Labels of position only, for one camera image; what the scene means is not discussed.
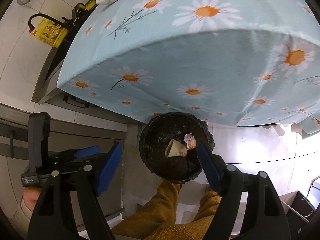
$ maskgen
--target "metal screw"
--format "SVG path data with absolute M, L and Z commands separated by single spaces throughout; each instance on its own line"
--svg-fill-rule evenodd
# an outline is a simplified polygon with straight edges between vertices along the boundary
M 235 171 L 236 170 L 236 167 L 234 165 L 228 165 L 227 166 L 227 170 L 228 171 Z
M 52 177 L 57 177 L 59 175 L 59 171 L 53 171 L 51 172 Z
M 92 170 L 92 166 L 91 165 L 86 165 L 83 167 L 84 171 L 91 171 Z
M 264 171 L 260 171 L 259 175 L 263 178 L 266 178 L 268 176 L 268 174 L 266 174 Z

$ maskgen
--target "trash can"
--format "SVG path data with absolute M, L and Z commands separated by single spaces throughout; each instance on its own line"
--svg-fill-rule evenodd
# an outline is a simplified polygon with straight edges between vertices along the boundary
M 188 150 L 186 157 L 167 158 L 165 150 L 171 139 L 184 142 L 184 136 L 191 133 L 196 142 L 203 142 L 212 151 L 214 141 L 206 122 L 194 115 L 167 113 L 153 118 L 142 131 L 139 143 L 140 157 L 147 168 L 161 178 L 176 184 L 195 179 L 202 171 L 196 148 Z

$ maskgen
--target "person's leg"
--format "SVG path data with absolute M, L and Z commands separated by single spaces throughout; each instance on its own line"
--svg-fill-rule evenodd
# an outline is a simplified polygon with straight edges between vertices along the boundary
M 159 226 L 175 224 L 179 192 L 180 185 L 163 181 L 156 195 L 137 213 L 114 226 L 112 233 L 145 239 Z
M 200 201 L 195 219 L 189 224 L 162 225 L 145 240 L 202 240 L 220 203 L 214 191 L 208 191 Z

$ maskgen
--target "faucet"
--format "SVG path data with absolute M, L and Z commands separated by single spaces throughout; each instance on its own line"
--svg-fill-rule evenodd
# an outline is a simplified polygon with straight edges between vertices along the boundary
M 67 30 L 70 30 L 71 26 L 68 24 L 68 23 L 62 23 L 46 14 L 43 14 L 43 13 L 37 13 L 37 14 L 34 14 L 30 17 L 29 21 L 28 21 L 28 26 L 30 28 L 31 31 L 33 31 L 35 29 L 35 27 L 32 25 L 31 21 L 33 18 L 37 17 L 37 16 L 41 16 L 43 18 L 46 18 L 50 21 L 53 21 L 54 23 L 57 23 L 57 24 L 60 24 L 63 28 L 67 29 Z

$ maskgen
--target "light blue tablecloth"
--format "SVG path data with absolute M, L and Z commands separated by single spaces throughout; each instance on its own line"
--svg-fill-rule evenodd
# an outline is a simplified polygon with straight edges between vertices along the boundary
M 58 87 L 148 122 L 320 129 L 320 26 L 304 0 L 119 0 L 74 39 Z

